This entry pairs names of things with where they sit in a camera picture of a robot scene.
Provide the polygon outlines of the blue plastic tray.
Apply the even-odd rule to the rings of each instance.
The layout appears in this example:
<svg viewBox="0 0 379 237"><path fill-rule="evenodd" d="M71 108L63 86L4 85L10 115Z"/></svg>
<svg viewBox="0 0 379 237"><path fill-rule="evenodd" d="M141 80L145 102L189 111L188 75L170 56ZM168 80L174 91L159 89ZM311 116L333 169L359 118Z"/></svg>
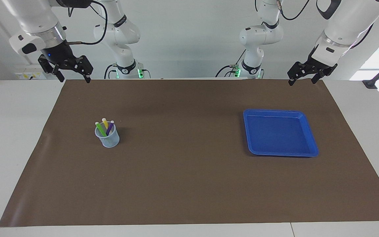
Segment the blue plastic tray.
<svg viewBox="0 0 379 237"><path fill-rule="evenodd" d="M319 154L303 112L246 109L243 119L247 147L254 155L310 158Z"/></svg>

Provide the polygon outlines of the green marker pen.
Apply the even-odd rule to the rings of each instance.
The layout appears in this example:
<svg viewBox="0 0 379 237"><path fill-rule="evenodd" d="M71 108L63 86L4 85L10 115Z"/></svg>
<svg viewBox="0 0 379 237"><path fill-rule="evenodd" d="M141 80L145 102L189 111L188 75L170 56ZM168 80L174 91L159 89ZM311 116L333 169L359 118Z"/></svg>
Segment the green marker pen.
<svg viewBox="0 0 379 237"><path fill-rule="evenodd" d="M100 137L107 136L104 125L100 124L99 122L95 122L95 126L96 126L95 133L99 133Z"/></svg>

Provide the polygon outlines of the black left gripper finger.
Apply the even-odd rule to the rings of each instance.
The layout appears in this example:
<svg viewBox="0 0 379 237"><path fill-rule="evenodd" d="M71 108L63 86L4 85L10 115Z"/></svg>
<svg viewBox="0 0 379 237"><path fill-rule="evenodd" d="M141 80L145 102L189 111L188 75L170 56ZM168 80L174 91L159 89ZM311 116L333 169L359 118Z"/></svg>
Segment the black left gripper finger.
<svg viewBox="0 0 379 237"><path fill-rule="evenodd" d="M303 64L301 62L296 62L288 70L287 75L289 77L288 83L290 86L293 86L295 84L296 80L307 75L307 73L305 71L305 67L306 67L305 64Z"/></svg>
<svg viewBox="0 0 379 237"><path fill-rule="evenodd" d="M311 82L313 84L316 84L321 78L331 75L331 73L337 68L337 66L338 65L335 64L334 66L331 66L325 69L319 69L317 73L313 76L313 78L311 79Z"/></svg>

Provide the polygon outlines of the white wall power outlet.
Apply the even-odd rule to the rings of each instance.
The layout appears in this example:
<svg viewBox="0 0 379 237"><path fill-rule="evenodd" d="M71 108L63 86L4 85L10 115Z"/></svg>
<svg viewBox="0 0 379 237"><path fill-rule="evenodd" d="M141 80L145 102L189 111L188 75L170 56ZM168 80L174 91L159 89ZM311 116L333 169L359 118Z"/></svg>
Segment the white wall power outlet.
<svg viewBox="0 0 379 237"><path fill-rule="evenodd" d="M48 76L38 64L15 65L14 74L18 80L47 80Z"/></svg>

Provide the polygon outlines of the brown paper table mat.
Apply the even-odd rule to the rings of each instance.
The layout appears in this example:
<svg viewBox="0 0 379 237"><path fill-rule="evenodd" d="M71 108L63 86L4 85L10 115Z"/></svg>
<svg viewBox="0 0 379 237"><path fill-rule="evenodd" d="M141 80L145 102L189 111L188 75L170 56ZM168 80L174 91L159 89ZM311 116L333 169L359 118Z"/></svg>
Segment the brown paper table mat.
<svg viewBox="0 0 379 237"><path fill-rule="evenodd" d="M246 109L303 112L318 156L251 154ZM0 227L372 221L379 177L322 81L68 80Z"/></svg>

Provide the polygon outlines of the translucent plastic cup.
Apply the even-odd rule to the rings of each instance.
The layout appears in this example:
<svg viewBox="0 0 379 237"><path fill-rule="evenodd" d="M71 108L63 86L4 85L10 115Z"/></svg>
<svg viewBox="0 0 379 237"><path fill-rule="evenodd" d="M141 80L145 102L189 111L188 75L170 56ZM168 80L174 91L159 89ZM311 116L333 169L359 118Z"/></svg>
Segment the translucent plastic cup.
<svg viewBox="0 0 379 237"><path fill-rule="evenodd" d="M102 126L100 123L98 124L99 127L103 128L103 131L107 134L106 136L103 136L103 133L98 129L98 127L95 128L94 133L104 147L115 147L120 142L120 135L114 123L109 122L108 124L110 127L109 134L107 134L106 128L104 126Z"/></svg>

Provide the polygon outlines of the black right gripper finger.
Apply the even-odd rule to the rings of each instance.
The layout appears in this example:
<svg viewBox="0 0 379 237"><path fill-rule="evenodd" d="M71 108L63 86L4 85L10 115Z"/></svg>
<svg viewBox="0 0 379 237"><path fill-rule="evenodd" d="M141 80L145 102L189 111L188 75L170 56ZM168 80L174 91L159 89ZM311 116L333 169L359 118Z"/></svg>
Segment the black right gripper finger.
<svg viewBox="0 0 379 237"><path fill-rule="evenodd" d="M55 66L52 66L51 63L46 59L44 55L40 55L38 58L38 63L40 64L43 71L47 74L52 74L57 77L57 79L63 83L65 80L65 77L63 74L59 71L59 65L55 64Z"/></svg>
<svg viewBox="0 0 379 237"><path fill-rule="evenodd" d="M83 76L86 83L90 83L93 66L85 55L75 59L75 72Z"/></svg>

